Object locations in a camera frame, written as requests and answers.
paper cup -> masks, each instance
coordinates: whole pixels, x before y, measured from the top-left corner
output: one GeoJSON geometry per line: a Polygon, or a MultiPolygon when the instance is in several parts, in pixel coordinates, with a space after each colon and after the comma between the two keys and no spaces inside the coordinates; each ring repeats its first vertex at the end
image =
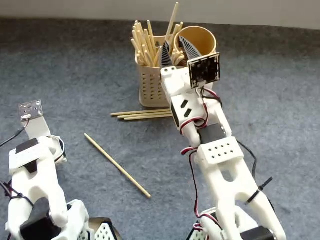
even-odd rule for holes
{"type": "Polygon", "coordinates": [[[178,37],[182,36],[193,44],[204,56],[216,52],[217,41],[209,30],[200,26],[188,26],[183,28],[174,38],[174,48],[180,51],[178,37]]]}

red wire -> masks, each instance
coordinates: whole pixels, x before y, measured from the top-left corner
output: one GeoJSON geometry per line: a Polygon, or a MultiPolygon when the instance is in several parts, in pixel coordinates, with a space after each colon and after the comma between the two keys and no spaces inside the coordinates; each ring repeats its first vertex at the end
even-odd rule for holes
{"type": "Polygon", "coordinates": [[[195,149],[198,149],[198,148],[197,147],[186,147],[180,153],[181,153],[181,155],[185,155],[186,153],[188,153],[188,152],[190,152],[192,150],[195,150],[195,149]]]}
{"type": "Polygon", "coordinates": [[[217,219],[215,219],[213,216],[211,216],[210,214],[208,213],[203,213],[203,214],[199,214],[198,212],[198,188],[197,188],[197,183],[196,183],[196,177],[195,177],[195,172],[194,172],[194,168],[192,166],[192,155],[194,153],[196,153],[197,151],[193,151],[190,153],[189,155],[189,163],[190,163],[190,167],[191,167],[191,172],[192,172],[192,178],[193,178],[193,183],[194,183],[194,187],[195,187],[195,202],[194,202],[194,213],[195,213],[195,216],[197,218],[202,218],[202,217],[207,217],[209,219],[211,219],[212,221],[215,222],[215,224],[217,224],[219,226],[219,228],[222,230],[222,227],[220,226],[219,222],[217,219]]]}
{"type": "Polygon", "coordinates": [[[203,90],[205,90],[206,92],[210,93],[211,95],[215,96],[216,98],[220,98],[215,91],[212,91],[208,88],[203,88],[203,90]]]}

wooden chopstick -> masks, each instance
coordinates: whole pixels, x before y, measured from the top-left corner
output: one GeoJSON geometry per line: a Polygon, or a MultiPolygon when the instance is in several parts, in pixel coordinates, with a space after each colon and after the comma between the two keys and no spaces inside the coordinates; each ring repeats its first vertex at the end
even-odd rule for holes
{"type": "Polygon", "coordinates": [[[171,15],[171,19],[170,19],[170,22],[169,22],[168,29],[167,29],[166,34],[165,34],[165,41],[167,41],[169,39],[172,27],[173,27],[175,19],[176,19],[178,7],[179,7],[179,3],[176,2],[175,5],[174,5],[174,9],[173,9],[172,15],[171,15]]]}
{"type": "Polygon", "coordinates": [[[105,150],[101,146],[96,143],[95,140],[93,140],[88,134],[84,134],[84,136],[89,140],[90,143],[92,143],[107,159],[110,160],[113,165],[116,166],[117,169],[120,170],[141,192],[143,192],[147,198],[151,198],[150,193],[147,192],[122,166],[120,166],[108,153],[106,153],[105,150]]]}
{"type": "Polygon", "coordinates": [[[146,44],[147,44],[147,47],[148,47],[150,56],[151,56],[151,58],[152,58],[152,61],[151,61],[151,62],[153,63],[153,62],[154,62],[153,59],[155,59],[156,54],[154,53],[154,48],[153,48],[152,43],[151,43],[151,41],[150,41],[150,37],[149,37],[148,30],[145,29],[145,30],[143,30],[143,32],[144,32],[144,38],[145,38],[145,41],[146,41],[146,44]]]}
{"type": "Polygon", "coordinates": [[[172,117],[172,114],[163,114],[163,115],[154,115],[154,116],[132,116],[132,117],[126,117],[123,120],[131,121],[131,120],[157,119],[157,118],[168,118],[168,117],[172,117]]]}
{"type": "Polygon", "coordinates": [[[141,111],[124,111],[124,112],[111,113],[111,116],[132,115],[132,114],[147,114],[147,113],[158,113],[158,112],[168,112],[168,111],[170,111],[170,108],[153,109],[153,110],[141,110],[141,111]]]}
{"type": "Polygon", "coordinates": [[[170,52],[172,53],[173,51],[173,45],[174,45],[174,41],[175,41],[175,36],[176,34],[178,33],[178,30],[180,28],[180,25],[179,24],[176,24],[175,27],[174,27],[174,30],[173,30],[173,33],[169,39],[169,45],[170,45],[170,52]]]}
{"type": "Polygon", "coordinates": [[[155,42],[155,37],[154,37],[154,32],[152,30],[152,26],[151,26],[151,22],[150,20],[146,21],[147,25],[148,25],[148,30],[149,30],[149,34],[150,34],[150,38],[151,38],[151,43],[152,43],[152,47],[153,47],[153,52],[154,55],[157,55],[157,48],[156,48],[156,42],[155,42]]]}
{"type": "Polygon", "coordinates": [[[171,111],[169,110],[169,111],[160,111],[160,112],[119,115],[118,119],[131,118],[131,117],[143,117],[143,116],[155,116],[155,115],[163,115],[163,114],[171,114],[171,111]]]}
{"type": "Polygon", "coordinates": [[[144,55],[146,56],[146,61],[149,65],[149,67],[154,67],[154,61],[152,60],[150,53],[147,50],[145,50],[144,55]]]}
{"type": "Polygon", "coordinates": [[[155,58],[153,60],[153,64],[154,64],[155,67],[159,66],[158,59],[159,59],[159,55],[160,55],[161,51],[162,51],[162,46],[159,47],[158,52],[156,53],[155,58]]]}

robotic arm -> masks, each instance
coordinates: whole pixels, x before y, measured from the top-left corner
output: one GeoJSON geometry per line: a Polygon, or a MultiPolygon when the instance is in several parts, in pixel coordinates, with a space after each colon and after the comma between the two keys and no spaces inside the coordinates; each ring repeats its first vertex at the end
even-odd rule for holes
{"type": "Polygon", "coordinates": [[[51,135],[41,101],[21,104],[19,113],[29,140],[9,153],[12,175],[6,230],[16,240],[116,240],[110,220],[89,227],[89,214],[80,200],[66,203],[56,164],[67,161],[65,144],[51,135]],[[34,203],[46,198],[49,209],[30,217],[34,203]]]}
{"type": "Polygon", "coordinates": [[[187,64],[179,69],[162,68],[161,80],[177,130],[189,140],[186,150],[196,151],[195,161],[216,205],[200,215],[200,225],[211,240],[286,240],[273,207],[259,190],[232,136],[220,99],[211,91],[213,82],[220,78],[219,53],[200,56],[187,64]],[[232,180],[226,180],[223,172],[229,172],[232,180]],[[245,203],[249,199],[261,226],[235,205],[236,200],[245,203]],[[201,217],[205,214],[217,217],[219,226],[201,217]]]}

black cable tie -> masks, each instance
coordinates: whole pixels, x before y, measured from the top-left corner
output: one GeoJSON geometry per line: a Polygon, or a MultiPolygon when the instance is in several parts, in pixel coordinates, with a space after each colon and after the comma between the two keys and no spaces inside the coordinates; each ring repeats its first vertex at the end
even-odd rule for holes
{"type": "Polygon", "coordinates": [[[265,181],[264,184],[262,184],[261,186],[258,186],[258,190],[255,191],[255,193],[245,202],[245,205],[248,205],[249,203],[251,203],[255,198],[256,196],[262,192],[265,187],[273,180],[273,177],[270,177],[267,181],[265,181]]]}

